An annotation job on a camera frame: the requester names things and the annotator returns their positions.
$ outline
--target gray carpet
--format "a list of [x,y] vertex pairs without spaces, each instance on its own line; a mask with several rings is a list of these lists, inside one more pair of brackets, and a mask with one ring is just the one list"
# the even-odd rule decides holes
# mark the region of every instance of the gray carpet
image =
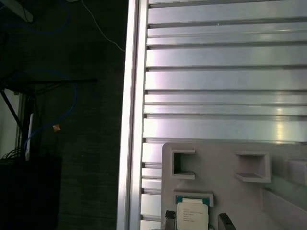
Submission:
[[[124,48],[127,1],[84,0],[101,29]],[[26,0],[36,30],[63,24],[66,13],[57,0]],[[60,122],[55,134],[47,128],[33,138],[40,154],[63,157],[58,230],[113,230],[116,228],[120,120],[124,53],[105,40],[80,2],[66,4],[71,12],[68,26],[54,35],[34,34],[23,28],[5,29],[10,40],[1,52],[0,69],[49,68],[73,79],[98,78],[98,83],[77,84],[77,104]],[[20,20],[9,10],[0,11],[0,22]],[[61,79],[46,73],[32,79]],[[71,85],[39,96],[43,123],[63,114],[73,101]],[[39,126],[35,113],[34,126]]]

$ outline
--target metal frame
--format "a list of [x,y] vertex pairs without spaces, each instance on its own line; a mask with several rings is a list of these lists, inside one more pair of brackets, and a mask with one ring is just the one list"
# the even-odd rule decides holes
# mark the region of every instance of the metal frame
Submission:
[[130,213],[130,173],[132,159],[133,99],[138,32],[138,0],[129,0],[124,98],[121,121],[120,165],[118,180],[117,230],[129,227]]
[[20,130],[21,130],[22,132],[24,132],[24,127],[23,127],[21,121],[19,120],[19,117],[18,117],[17,114],[15,113],[14,108],[12,107],[11,102],[9,101],[8,97],[6,96],[4,90],[0,90],[0,94],[1,94],[1,96],[2,96],[2,98],[3,98],[3,100],[4,100],[4,102],[5,102],[6,105],[8,106],[8,108],[9,108],[9,110],[10,110],[12,116],[14,117],[14,119],[15,119],[15,121],[16,121],[18,127],[20,128]]
[[306,142],[307,5],[225,2],[129,1],[117,230],[158,225],[165,142]]

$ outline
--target metal stand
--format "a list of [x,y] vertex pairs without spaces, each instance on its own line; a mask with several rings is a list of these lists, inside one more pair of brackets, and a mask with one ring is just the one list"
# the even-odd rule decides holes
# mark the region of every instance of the metal stand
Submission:
[[25,22],[31,23],[33,21],[33,15],[25,9],[18,1],[16,0],[0,0],[0,2],[9,8],[11,11],[16,13],[21,17]]
[[[14,72],[8,76],[5,76],[0,79],[0,94],[4,99],[6,105],[8,106],[12,116],[14,117],[20,131],[22,133],[22,143],[24,143],[28,139],[28,131],[29,131],[29,121],[27,119],[23,119],[23,122],[19,119],[18,115],[15,113],[9,99],[7,98],[4,90],[8,89],[14,92],[18,92],[21,94],[25,94],[28,97],[35,98],[36,95],[41,95],[46,93],[50,90],[53,90],[61,85],[67,83],[87,83],[87,82],[97,82],[97,79],[80,79],[80,80],[29,80],[29,81],[10,81],[11,76]],[[36,84],[51,84],[48,85],[36,92],[28,88],[27,85],[36,85]],[[25,159],[25,152],[24,150],[21,151],[21,158]]]

